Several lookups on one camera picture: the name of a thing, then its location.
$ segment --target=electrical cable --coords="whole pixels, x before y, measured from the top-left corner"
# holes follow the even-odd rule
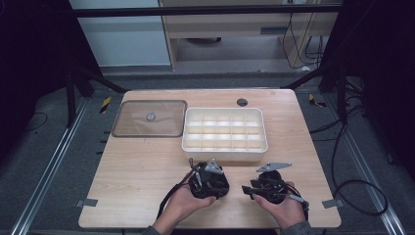
[[[379,216],[379,215],[381,215],[381,214],[383,214],[387,209],[388,209],[388,207],[389,207],[389,203],[388,203],[388,199],[387,199],[387,196],[382,192],[382,190],[379,188],[379,187],[377,187],[376,185],[374,185],[374,184],[372,184],[372,183],[370,183],[370,182],[367,182],[367,181],[364,181],[364,180],[361,180],[361,179],[351,179],[351,180],[347,180],[347,181],[345,181],[345,182],[343,182],[341,185],[338,185],[338,183],[337,183],[337,181],[336,181],[336,177],[335,177],[335,171],[334,171],[334,166],[335,166],[335,156],[336,156],[336,152],[337,152],[337,149],[338,149],[338,147],[339,147],[339,141],[340,141],[340,138],[341,138],[341,133],[344,131],[344,130],[346,130],[346,124],[343,124],[342,125],[342,128],[341,128],[341,131],[340,131],[340,133],[339,133],[339,135],[338,135],[338,138],[336,139],[336,143],[335,143],[335,148],[334,148],[334,150],[333,150],[333,155],[332,155],[332,161],[331,161],[331,174],[332,174],[332,180],[333,180],[333,185],[334,185],[334,187],[335,187],[335,192],[333,193],[333,198],[335,198],[338,194],[342,197],[342,199],[347,203],[347,204],[349,204],[353,209],[355,209],[355,210],[357,210],[358,212],[361,212],[361,213],[364,213],[364,214],[367,214],[367,215],[372,215],[372,216]],[[353,204],[348,198],[346,198],[345,197],[345,195],[343,195],[342,194],[342,192],[340,191],[342,188],[344,188],[346,185],[348,185],[348,184],[351,184],[351,183],[359,183],[359,184],[366,184],[366,185],[369,185],[369,186],[371,186],[372,188],[374,188],[376,191],[378,191],[381,195],[382,195],[382,197],[384,198],[384,200],[385,200],[385,204],[384,204],[384,207],[380,210],[380,211],[376,211],[376,212],[372,212],[372,211],[365,211],[365,210],[363,210],[363,209],[361,209],[361,208],[359,208],[358,206],[356,206],[355,204]]]
[[[42,113],[42,112],[36,112],[36,113],[34,113],[35,115],[43,115],[43,116],[45,116],[45,119],[43,120],[43,122],[42,123],[40,123],[39,125],[37,125],[37,126],[35,126],[35,127],[33,127],[33,128],[30,128],[30,129],[25,129],[24,131],[32,131],[32,130],[35,130],[35,129],[38,129],[38,128],[40,128],[42,125],[44,125],[45,123],[46,123],[46,121],[48,120],[48,116],[45,114],[45,113]]]
[[[306,28],[305,30],[308,30],[309,25],[310,25],[310,22],[311,22],[311,21],[309,21],[309,22],[308,22],[307,28]],[[287,32],[288,32],[288,30],[289,30],[289,29],[291,30],[291,35],[293,36],[293,41],[294,41],[294,44],[295,44],[295,46],[296,46],[297,56],[298,56],[298,57],[299,57],[299,59],[300,59],[300,60],[304,63],[304,65],[302,65],[301,67],[295,67],[295,66],[292,66],[292,65],[291,65],[291,63],[290,63],[290,60],[288,60],[288,54],[287,54],[287,51],[286,51],[286,48],[285,48],[285,38],[286,38],[286,35],[287,35]],[[305,62],[305,61],[301,58],[301,55],[300,55],[300,50],[299,50],[299,46],[298,46],[298,44],[297,44],[296,38],[295,38],[295,36],[294,36],[294,31],[293,31],[293,13],[290,13],[290,20],[289,20],[288,25],[287,25],[287,30],[286,30],[286,31],[285,31],[285,33],[284,33],[282,43],[283,43],[284,53],[285,53],[286,58],[287,58],[287,60],[288,60],[288,64],[289,64],[289,66],[290,66],[292,69],[300,69],[300,68],[302,68],[302,67],[304,67],[304,66],[309,66],[309,65],[312,65],[312,63]]]
[[[195,172],[197,170],[197,166],[193,165],[193,159],[189,159],[189,164],[190,164],[191,170],[184,176],[184,178],[178,184],[174,185],[170,189],[170,191],[168,191],[167,195],[165,195],[164,199],[160,203],[159,213],[157,215],[157,218],[159,218],[161,216],[162,211],[164,210],[164,206],[167,203],[168,199],[171,197],[171,195],[173,195],[181,186],[185,185],[186,180],[190,176],[192,176],[193,172]]]

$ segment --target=black pole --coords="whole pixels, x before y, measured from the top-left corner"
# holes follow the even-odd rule
[[[61,17],[102,18],[102,17],[149,17],[184,15],[226,15],[226,14],[272,14],[272,13],[330,13],[344,9],[343,4],[303,5],[245,5],[245,6],[199,6],[199,7],[157,7],[118,9],[75,9],[71,11],[50,10],[47,14]]]

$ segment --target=transparent container lid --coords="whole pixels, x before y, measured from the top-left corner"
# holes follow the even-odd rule
[[[184,100],[136,100],[121,104],[114,137],[180,137],[187,103]]]

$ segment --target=gray floor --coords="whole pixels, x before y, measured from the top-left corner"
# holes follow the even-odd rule
[[[306,73],[301,69],[289,67],[284,60],[281,45],[276,43],[276,38],[222,38],[217,44],[195,44],[183,40],[180,47],[175,71],[143,72],[140,76],[113,75],[109,76],[109,79],[129,89],[279,87]],[[316,84],[317,78],[297,91],[301,110],[310,130],[336,119],[332,108],[322,108],[309,103],[308,94],[315,92]],[[84,199],[88,193],[101,152],[105,148],[107,131],[112,128],[122,99],[122,94],[116,94],[99,84],[94,86],[97,91],[92,98],[77,100],[78,104],[85,102],[85,113],[31,223],[29,230],[33,234],[120,234],[120,229],[90,230],[82,229],[77,224],[81,208],[75,207],[74,204],[77,200]],[[322,95],[316,92],[314,95],[317,102],[330,105],[335,93],[334,91]],[[112,97],[109,108],[105,114],[100,114],[103,100],[109,96]],[[349,109],[359,104],[356,99],[350,100]],[[66,131],[65,90],[61,89],[43,97],[39,100],[36,111],[39,114],[34,115],[27,126],[27,129],[32,130],[25,132],[21,141],[14,146],[11,153],[13,161],[7,166],[2,166],[0,234],[9,234],[18,221]],[[415,207],[412,206],[415,184],[403,167],[388,164],[387,153],[363,114],[364,109],[350,114],[348,133],[342,136],[336,154],[336,180],[340,183],[350,179],[365,179],[364,173],[369,173],[387,195],[392,212],[397,216],[404,232],[415,234],[415,224],[412,222],[415,221]],[[334,186],[330,162],[335,141],[321,140],[335,138],[339,131],[340,126],[335,125],[329,130],[311,136],[315,140],[314,145],[332,190]],[[350,138],[356,143],[357,154],[363,156],[367,164],[367,167],[363,168],[370,169],[370,172],[362,172],[362,163],[355,157],[356,149],[350,147]],[[373,198],[379,195],[373,196],[370,188],[354,184],[347,186],[342,192],[360,208],[370,212],[375,210]],[[385,225],[388,218],[385,215],[365,215],[349,205],[339,208],[339,211],[342,225],[327,231],[323,231],[324,228],[316,228],[316,234],[404,234],[399,231],[388,231]],[[138,229],[127,230],[127,234],[136,232]]]

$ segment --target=metal clip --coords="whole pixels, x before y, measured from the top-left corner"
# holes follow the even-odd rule
[[[258,168],[256,172],[268,172],[268,171],[272,171],[272,170],[276,170],[280,168],[289,167],[291,165],[293,164],[292,163],[270,163],[268,162],[267,164]]]
[[[336,200],[336,199],[323,201],[322,204],[325,209],[332,208],[332,207],[341,208],[342,206],[345,205],[345,203],[342,200]]]
[[[217,173],[223,174],[223,170],[219,167],[219,165],[212,159],[207,166],[205,166],[205,171],[210,173]]]

